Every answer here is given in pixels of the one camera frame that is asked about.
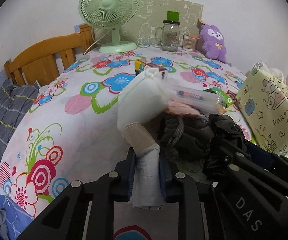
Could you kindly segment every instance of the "white wall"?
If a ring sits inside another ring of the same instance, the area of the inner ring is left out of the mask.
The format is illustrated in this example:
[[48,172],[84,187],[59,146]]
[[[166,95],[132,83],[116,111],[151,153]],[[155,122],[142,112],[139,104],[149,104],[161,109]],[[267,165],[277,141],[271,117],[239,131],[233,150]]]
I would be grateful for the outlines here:
[[[204,5],[203,20],[225,38],[228,61],[246,73],[259,59],[288,73],[285,0],[189,0]],[[0,70],[41,40],[72,33],[82,23],[79,0],[7,0],[0,8]]]

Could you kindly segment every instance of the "gray rope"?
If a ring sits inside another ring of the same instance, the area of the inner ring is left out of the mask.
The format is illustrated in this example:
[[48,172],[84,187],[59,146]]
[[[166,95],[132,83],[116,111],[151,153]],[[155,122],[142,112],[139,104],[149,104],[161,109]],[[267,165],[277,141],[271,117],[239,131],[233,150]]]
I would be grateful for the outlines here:
[[177,119],[179,120],[179,125],[176,128],[176,131],[172,135],[172,137],[169,138],[167,142],[167,146],[170,147],[169,153],[171,154],[172,157],[178,157],[179,152],[177,149],[174,147],[177,142],[180,140],[184,133],[184,122],[183,118],[181,116],[177,116]]

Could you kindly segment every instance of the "purple plush toy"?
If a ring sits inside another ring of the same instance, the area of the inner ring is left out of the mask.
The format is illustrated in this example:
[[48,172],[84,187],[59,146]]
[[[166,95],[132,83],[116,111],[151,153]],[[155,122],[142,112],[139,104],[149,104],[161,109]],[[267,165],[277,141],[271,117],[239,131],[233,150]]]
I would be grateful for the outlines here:
[[210,59],[217,59],[226,62],[226,48],[224,46],[224,38],[220,30],[214,25],[203,25],[200,38],[204,41],[202,49],[205,56]]

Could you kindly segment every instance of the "wooden bed frame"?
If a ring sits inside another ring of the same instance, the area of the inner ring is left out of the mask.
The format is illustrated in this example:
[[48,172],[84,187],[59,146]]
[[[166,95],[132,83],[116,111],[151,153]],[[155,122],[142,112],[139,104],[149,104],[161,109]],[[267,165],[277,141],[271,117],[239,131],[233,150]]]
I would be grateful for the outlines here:
[[55,53],[60,53],[64,69],[67,69],[76,62],[74,48],[82,47],[84,53],[93,43],[92,28],[86,24],[80,25],[80,33],[41,41],[20,53],[13,62],[7,61],[4,64],[7,77],[19,86],[26,84],[24,76],[28,85],[36,81],[41,86],[49,85],[60,75]]

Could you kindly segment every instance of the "glass mason jar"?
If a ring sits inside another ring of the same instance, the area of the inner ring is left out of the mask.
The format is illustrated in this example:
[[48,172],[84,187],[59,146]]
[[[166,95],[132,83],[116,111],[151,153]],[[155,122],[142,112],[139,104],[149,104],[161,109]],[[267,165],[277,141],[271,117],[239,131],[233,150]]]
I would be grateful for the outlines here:
[[161,43],[161,47],[166,51],[177,51],[180,41],[180,23],[173,21],[163,21],[164,26],[158,27],[155,32],[155,40]]

